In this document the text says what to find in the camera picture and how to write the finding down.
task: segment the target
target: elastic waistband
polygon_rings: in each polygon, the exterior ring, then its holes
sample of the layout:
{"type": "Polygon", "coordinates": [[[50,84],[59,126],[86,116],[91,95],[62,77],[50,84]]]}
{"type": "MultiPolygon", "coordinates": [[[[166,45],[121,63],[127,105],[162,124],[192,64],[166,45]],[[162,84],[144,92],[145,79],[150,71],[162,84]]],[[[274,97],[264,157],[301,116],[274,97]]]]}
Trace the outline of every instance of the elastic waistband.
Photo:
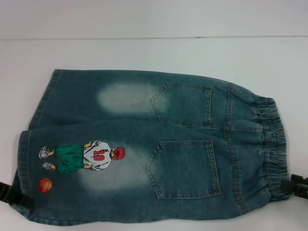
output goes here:
{"type": "Polygon", "coordinates": [[[256,96],[258,119],[264,126],[265,172],[271,200],[289,198],[281,189],[281,181],[288,179],[286,139],[276,103],[271,98],[256,96]]]}

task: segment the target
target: cartoon basketball player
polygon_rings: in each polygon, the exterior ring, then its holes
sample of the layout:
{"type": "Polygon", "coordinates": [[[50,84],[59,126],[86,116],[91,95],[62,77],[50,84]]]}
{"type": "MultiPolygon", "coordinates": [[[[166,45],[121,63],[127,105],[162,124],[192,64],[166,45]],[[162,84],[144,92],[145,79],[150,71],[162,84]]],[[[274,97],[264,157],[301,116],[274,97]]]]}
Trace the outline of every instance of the cartoon basketball player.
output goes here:
{"type": "Polygon", "coordinates": [[[39,152],[40,159],[53,155],[56,158],[60,157],[61,163],[56,166],[45,162],[43,168],[59,172],[72,172],[81,168],[100,171],[107,168],[113,159],[123,159],[125,151],[120,147],[111,149],[107,143],[102,141],[93,141],[87,143],[84,147],[69,144],[60,145],[51,152],[45,146],[39,152]]]}

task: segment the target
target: jeans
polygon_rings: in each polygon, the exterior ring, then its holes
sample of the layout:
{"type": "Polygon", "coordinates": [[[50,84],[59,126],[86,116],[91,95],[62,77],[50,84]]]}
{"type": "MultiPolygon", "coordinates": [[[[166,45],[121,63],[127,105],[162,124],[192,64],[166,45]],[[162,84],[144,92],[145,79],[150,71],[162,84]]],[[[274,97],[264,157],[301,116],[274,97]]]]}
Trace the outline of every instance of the jeans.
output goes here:
{"type": "Polygon", "coordinates": [[[51,225],[227,219],[287,199],[273,99],[218,79],[55,70],[20,136],[12,205],[51,225]]]}

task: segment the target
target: white jersey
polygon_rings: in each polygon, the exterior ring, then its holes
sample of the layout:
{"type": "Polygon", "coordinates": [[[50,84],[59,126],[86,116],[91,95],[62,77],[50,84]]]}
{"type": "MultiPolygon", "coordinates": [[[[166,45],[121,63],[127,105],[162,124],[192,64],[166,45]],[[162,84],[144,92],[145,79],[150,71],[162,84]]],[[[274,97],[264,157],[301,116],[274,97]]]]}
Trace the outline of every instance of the white jersey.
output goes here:
{"type": "Polygon", "coordinates": [[[94,141],[90,147],[83,150],[83,164],[92,166],[93,171],[107,168],[111,161],[111,148],[105,142],[94,141]]]}

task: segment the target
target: sneaker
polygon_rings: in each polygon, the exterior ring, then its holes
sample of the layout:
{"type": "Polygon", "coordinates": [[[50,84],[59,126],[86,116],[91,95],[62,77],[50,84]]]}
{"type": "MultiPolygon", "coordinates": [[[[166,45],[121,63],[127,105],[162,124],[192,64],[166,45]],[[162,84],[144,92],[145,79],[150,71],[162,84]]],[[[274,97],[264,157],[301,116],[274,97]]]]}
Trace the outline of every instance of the sneaker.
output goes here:
{"type": "Polygon", "coordinates": [[[44,169],[47,169],[47,170],[50,170],[50,171],[54,171],[54,170],[55,170],[54,165],[51,164],[51,163],[48,163],[48,162],[45,162],[45,163],[42,165],[42,167],[43,167],[44,169]]]}
{"type": "Polygon", "coordinates": [[[47,146],[43,147],[39,152],[39,158],[44,159],[48,157],[49,148],[47,146]]]}

